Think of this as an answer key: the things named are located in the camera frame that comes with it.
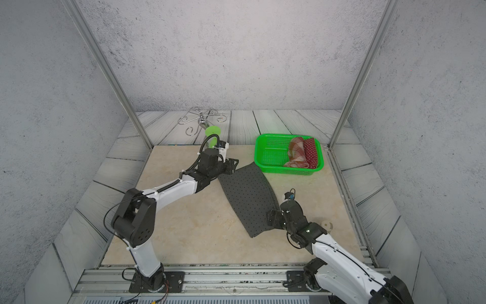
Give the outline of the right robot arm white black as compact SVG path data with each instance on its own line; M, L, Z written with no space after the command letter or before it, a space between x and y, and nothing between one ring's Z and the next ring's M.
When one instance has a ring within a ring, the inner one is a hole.
M267 223L285 230L290 244L315 256L303 269L310 291L328 291L344 303L413 303L400 278L389 279L358 260L325 228L309 222L297 201L286 200L278 210L269 211Z

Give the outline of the grey polka dot skirt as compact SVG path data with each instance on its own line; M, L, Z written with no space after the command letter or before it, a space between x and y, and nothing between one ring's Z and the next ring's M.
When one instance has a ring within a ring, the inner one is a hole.
M278 209L273 188L261 169L251 163L232 175L221 175L221 187L230 206L250 237L273 229L268 224L267 213Z

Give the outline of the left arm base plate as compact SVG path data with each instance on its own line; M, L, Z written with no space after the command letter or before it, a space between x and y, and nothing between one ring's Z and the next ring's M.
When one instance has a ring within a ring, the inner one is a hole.
M163 266L151 277L145 277L135 269L130 280L130 293L181 293L185 272L165 272Z

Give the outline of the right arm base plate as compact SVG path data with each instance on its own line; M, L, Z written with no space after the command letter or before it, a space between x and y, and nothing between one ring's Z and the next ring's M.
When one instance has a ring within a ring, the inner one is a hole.
M282 286L289 292L314 291L314 275L307 271L287 271Z

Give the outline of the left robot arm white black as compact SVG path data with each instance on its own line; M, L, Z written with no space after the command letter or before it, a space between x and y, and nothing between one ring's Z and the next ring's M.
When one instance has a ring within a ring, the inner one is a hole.
M110 227L128 247L141 282L151 283L152 290L163 284L164 268L153 248L152 235L157 213L177 200L204 190L220 175L235 172L238 160L227 158L229 143L201 150L197 160L178 178L144 191L132 188L125 193L111 219Z

